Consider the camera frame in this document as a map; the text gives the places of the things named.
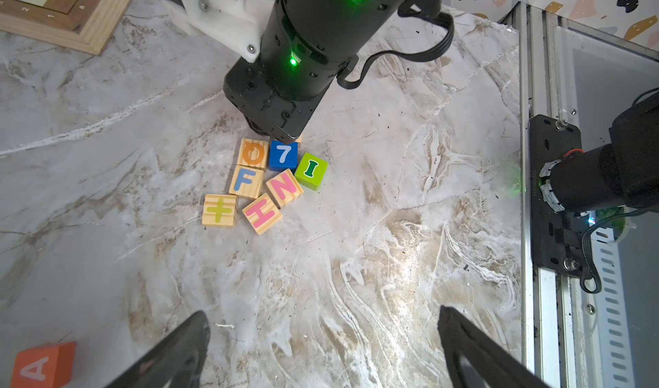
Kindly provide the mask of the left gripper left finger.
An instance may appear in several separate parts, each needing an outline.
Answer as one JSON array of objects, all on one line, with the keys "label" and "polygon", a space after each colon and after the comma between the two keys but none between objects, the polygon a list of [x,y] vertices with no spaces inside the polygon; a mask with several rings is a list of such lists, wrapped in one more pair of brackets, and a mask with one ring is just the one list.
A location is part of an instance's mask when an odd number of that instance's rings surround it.
[{"label": "left gripper left finger", "polygon": [[109,386],[199,387],[209,340],[206,314],[194,312]]}]

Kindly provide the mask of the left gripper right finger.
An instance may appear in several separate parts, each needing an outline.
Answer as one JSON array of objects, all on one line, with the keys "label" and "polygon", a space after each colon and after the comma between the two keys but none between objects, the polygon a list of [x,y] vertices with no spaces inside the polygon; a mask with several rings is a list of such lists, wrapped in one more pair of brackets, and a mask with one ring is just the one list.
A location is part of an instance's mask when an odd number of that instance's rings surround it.
[{"label": "left gripper right finger", "polygon": [[438,331],[454,387],[545,387],[454,307],[442,306]]}]

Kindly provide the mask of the red A block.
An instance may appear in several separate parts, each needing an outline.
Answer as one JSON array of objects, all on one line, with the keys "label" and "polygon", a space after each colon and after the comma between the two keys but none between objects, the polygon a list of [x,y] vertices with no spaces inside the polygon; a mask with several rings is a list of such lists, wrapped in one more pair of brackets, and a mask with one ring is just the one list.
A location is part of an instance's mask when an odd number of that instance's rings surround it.
[{"label": "red A block", "polygon": [[11,388],[60,388],[70,383],[76,342],[44,345],[24,350],[15,357]]}]

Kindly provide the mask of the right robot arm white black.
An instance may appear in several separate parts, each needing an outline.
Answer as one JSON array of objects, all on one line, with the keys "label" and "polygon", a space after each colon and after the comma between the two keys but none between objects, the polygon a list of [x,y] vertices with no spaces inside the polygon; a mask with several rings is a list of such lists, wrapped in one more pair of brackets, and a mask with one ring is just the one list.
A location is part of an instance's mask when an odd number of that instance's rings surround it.
[{"label": "right robot arm white black", "polygon": [[226,74],[225,96],[260,135],[295,142],[331,84],[356,89],[350,74],[367,74],[372,60],[358,53],[397,15],[441,27],[430,49],[403,53],[425,63],[450,48],[455,25],[442,0],[163,0],[173,22],[238,53]]}]

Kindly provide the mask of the wooden plus sign block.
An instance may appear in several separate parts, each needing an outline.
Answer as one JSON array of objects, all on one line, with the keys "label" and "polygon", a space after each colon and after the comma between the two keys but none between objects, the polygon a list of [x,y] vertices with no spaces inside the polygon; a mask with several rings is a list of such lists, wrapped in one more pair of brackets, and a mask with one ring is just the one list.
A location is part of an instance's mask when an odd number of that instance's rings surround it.
[{"label": "wooden plus sign block", "polygon": [[232,228],[236,224],[238,198],[235,195],[206,194],[202,225],[215,228]]}]

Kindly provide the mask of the wooden pink H block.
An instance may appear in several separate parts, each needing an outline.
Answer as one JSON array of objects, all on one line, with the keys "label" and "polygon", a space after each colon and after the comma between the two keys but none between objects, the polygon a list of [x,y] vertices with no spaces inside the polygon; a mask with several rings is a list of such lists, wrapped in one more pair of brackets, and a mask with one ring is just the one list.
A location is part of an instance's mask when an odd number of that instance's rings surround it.
[{"label": "wooden pink H block", "polygon": [[242,210],[257,235],[262,235],[281,221],[282,214],[270,195],[265,193]]}]

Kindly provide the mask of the wooden F block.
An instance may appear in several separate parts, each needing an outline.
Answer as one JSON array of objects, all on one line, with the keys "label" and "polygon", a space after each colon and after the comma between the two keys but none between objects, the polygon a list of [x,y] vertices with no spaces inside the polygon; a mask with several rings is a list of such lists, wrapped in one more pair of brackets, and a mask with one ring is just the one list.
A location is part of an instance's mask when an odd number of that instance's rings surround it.
[{"label": "wooden F block", "polygon": [[238,197],[256,199],[261,195],[265,171],[237,165],[229,186],[229,193]]}]

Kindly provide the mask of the wooden pink N block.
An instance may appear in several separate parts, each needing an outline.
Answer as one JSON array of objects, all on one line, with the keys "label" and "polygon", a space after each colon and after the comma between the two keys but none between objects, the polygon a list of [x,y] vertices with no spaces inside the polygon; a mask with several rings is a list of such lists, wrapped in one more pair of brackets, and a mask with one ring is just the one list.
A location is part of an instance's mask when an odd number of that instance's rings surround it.
[{"label": "wooden pink N block", "polygon": [[286,169],[268,180],[266,187],[279,209],[291,204],[304,194],[304,190],[290,169]]}]

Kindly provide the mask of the wooden O block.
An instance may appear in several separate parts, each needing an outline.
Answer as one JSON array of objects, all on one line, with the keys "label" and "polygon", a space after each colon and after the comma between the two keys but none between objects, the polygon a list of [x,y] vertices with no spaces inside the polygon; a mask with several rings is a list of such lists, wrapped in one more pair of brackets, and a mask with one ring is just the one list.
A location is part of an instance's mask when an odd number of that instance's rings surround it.
[{"label": "wooden O block", "polygon": [[243,138],[240,142],[237,164],[244,167],[264,170],[267,166],[268,155],[268,141]]}]

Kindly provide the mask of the blue 7 block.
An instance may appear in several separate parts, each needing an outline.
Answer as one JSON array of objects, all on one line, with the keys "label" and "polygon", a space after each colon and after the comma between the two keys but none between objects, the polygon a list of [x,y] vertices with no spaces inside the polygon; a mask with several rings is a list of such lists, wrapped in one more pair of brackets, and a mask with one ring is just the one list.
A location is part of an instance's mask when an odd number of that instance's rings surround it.
[{"label": "blue 7 block", "polygon": [[273,140],[269,148],[269,168],[273,171],[295,170],[298,166],[300,144],[283,144]]}]

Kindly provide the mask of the green I block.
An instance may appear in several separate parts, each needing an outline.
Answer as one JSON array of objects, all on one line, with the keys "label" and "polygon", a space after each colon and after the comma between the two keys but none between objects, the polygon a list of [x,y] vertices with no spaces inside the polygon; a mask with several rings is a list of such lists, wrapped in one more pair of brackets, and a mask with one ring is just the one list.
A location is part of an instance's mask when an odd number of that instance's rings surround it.
[{"label": "green I block", "polygon": [[298,164],[294,176],[301,185],[317,192],[322,185],[328,166],[327,161],[310,153],[305,153]]}]

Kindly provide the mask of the wooden chessboard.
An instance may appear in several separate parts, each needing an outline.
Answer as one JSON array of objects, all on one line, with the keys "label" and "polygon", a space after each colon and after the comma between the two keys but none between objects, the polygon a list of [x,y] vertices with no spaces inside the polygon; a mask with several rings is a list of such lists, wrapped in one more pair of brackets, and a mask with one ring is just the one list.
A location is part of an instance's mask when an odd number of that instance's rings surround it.
[{"label": "wooden chessboard", "polygon": [[1,29],[99,55],[132,0],[1,0]]}]

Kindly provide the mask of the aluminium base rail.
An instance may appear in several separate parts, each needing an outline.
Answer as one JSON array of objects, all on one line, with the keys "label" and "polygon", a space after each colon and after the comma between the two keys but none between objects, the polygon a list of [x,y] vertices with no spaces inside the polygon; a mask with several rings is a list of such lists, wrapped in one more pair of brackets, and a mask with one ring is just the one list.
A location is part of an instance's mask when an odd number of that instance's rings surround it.
[{"label": "aluminium base rail", "polygon": [[658,54],[526,3],[523,364],[552,387],[658,384]]}]

